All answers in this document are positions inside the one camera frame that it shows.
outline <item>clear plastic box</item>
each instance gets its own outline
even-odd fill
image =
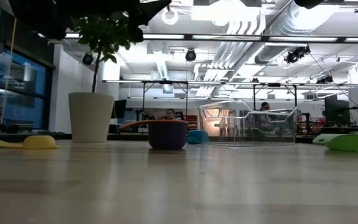
[[[209,144],[229,147],[294,144],[298,107],[255,111],[242,100],[199,106],[200,126],[209,135]]]

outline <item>yellow bowl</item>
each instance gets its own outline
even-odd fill
[[[56,141],[51,136],[29,136],[23,142],[24,149],[58,149]]]

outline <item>computer monitor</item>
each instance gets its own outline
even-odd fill
[[[111,118],[124,118],[126,106],[127,106],[127,100],[115,101],[114,108],[112,109],[112,113],[111,113]]]
[[[337,95],[329,96],[324,99],[326,108],[326,120],[329,122],[350,123],[351,116],[349,110],[349,102],[338,100]]]

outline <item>purple pot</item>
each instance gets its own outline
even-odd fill
[[[181,149],[186,144],[188,123],[161,120],[149,124],[149,144],[154,149]]]

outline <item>window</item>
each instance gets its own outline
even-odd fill
[[[0,54],[0,88],[4,88],[9,69],[10,51]],[[45,95],[46,68],[13,53],[8,88],[30,95]]]
[[[7,126],[30,124],[34,129],[43,128],[44,100],[7,91],[4,124]],[[0,107],[4,103],[5,90],[0,89]]]

